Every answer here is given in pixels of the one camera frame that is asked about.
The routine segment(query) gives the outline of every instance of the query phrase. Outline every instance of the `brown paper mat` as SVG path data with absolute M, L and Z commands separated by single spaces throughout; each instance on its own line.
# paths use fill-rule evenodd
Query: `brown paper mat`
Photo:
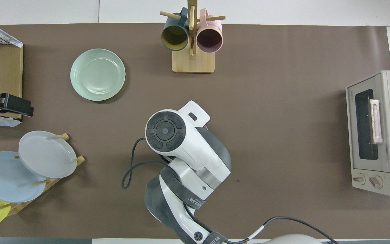
M 351 187 L 345 87 L 390 69 L 385 27 L 224 25 L 213 74 L 174 74 L 162 24 L 2 26 L 25 44 L 24 98 L 34 117 L 0 128 L 0 151 L 17 151 L 33 130 L 68 133 L 87 159 L 19 214 L 0 237 L 175 238 L 144 206 L 158 166 L 137 168 L 122 190 L 134 142 L 148 118 L 194 100 L 223 141 L 232 174 L 196 212 L 228 238 L 245 238 L 268 218 L 308 221 L 333 238 L 390 238 L 390 197 Z M 91 102 L 70 83 L 82 52 L 106 48 L 124 62 L 115 97 Z M 145 142 L 136 161 L 159 160 Z M 258 239 L 321 235 L 273 222 Z

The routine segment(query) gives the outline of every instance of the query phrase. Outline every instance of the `black cable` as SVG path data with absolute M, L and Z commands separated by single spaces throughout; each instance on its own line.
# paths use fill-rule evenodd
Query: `black cable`
M 268 221 L 266 221 L 263 226 L 266 227 L 266 225 L 268 225 L 270 222 L 274 221 L 274 220 L 277 220 L 277 219 L 288 219 L 288 220 L 292 220 L 292 221 L 296 221 L 296 222 L 299 222 L 300 224 L 304 224 L 308 227 L 310 227 L 311 229 L 315 230 L 316 232 L 319 232 L 320 234 L 322 234 L 324 237 L 328 238 L 331 242 L 333 242 L 334 244 L 338 244 L 337 241 L 335 241 L 334 239 L 332 239 L 330 236 L 328 236 L 326 233 L 324 233 L 323 231 L 319 230 L 317 227 L 315 226 L 312 226 L 311 224 L 308 224 L 306 223 L 305 221 L 301 221 L 301 220 L 298 220 L 296 218 L 291 218 L 291 217 L 286 217 L 286 216 L 276 216 L 276 217 L 273 217 L 273 218 L 270 218 Z
M 189 208 L 188 208 L 186 203 L 183 202 L 183 206 L 185 207 L 186 212 L 188 212 L 189 216 L 195 221 L 195 223 L 197 223 L 198 225 L 203 227 L 206 231 L 208 231 L 210 233 L 213 232 L 212 229 L 209 228 L 209 226 L 205 225 L 203 222 L 201 222 L 197 218 L 195 218 L 195 215 L 192 214 L 192 212 L 189 210 Z
M 135 144 L 133 145 L 133 148 L 132 148 L 132 158 L 130 159 L 130 167 L 133 167 L 133 158 L 135 157 L 135 148 L 136 148 L 136 145 L 138 145 L 138 143 L 142 140 L 144 140 L 145 137 L 141 137 L 139 138 Z M 126 179 L 126 177 L 123 178 L 123 182 L 121 182 L 121 187 L 126 190 L 129 186 L 130 186 L 130 183 L 132 182 L 132 170 L 130 171 L 127 171 L 127 172 L 130 172 L 130 177 L 129 177 L 129 182 L 127 183 L 127 186 L 124 186 L 124 180 Z
M 241 241 L 229 241 L 229 240 L 226 240 L 224 242 L 227 243 L 227 244 L 242 244 L 242 243 L 245 243 L 245 242 L 248 242 L 248 241 L 249 241 L 249 238 L 246 238 L 246 239 L 241 240 Z
M 141 165 L 146 165 L 146 164 L 161 165 L 161 166 L 164 166 L 165 168 L 170 169 L 172 171 L 172 174 L 178 179 L 179 182 L 181 182 L 180 176 L 178 176 L 178 174 L 175 173 L 174 169 L 169 167 L 169 165 L 167 165 L 166 163 L 158 162 L 158 161 L 145 161 L 145 162 L 141 162 L 135 166 L 130 167 L 130 169 L 124 174 L 123 180 L 121 181 L 121 187 L 124 190 L 127 190 L 130 186 L 130 177 L 129 177 L 129 182 L 127 183 L 127 185 L 124 185 L 124 182 L 126 181 L 126 178 L 129 174 L 132 176 L 132 170 L 134 170 L 135 168 L 138 168 Z

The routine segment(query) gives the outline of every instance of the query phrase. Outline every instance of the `toaster oven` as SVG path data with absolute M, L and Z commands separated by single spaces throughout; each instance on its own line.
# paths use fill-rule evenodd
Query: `toaster oven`
M 390 71 L 346 89 L 353 187 L 390 196 Z

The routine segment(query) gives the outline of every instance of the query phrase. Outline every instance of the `oven knob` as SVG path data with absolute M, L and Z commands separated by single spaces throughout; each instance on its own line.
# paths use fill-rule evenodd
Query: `oven knob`
M 363 174 L 359 174 L 358 177 L 351 178 L 354 182 L 359 182 L 360 184 L 365 184 L 365 176 Z
M 383 179 L 380 176 L 370 177 L 369 180 L 373 187 L 379 189 L 383 187 Z

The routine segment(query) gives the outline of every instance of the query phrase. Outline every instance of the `logo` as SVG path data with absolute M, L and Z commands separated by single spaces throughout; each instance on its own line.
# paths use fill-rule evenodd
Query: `logo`
M 201 239 L 202 239 L 202 233 L 199 232 L 199 231 L 195 232 L 195 233 L 194 233 L 194 238 L 195 238 L 195 240 L 197 240 L 197 241 L 201 241 Z
M 198 207 L 201 207 L 202 204 L 200 204 L 198 201 L 196 201 L 195 199 L 193 198 L 190 198 L 189 201 L 193 202 L 195 205 L 197 205 Z
M 212 241 L 210 242 L 210 244 L 215 244 L 215 243 L 218 242 L 220 239 L 221 239 L 221 238 L 220 238 L 219 236 L 217 236 L 217 237 L 215 237 L 214 240 L 212 240 Z

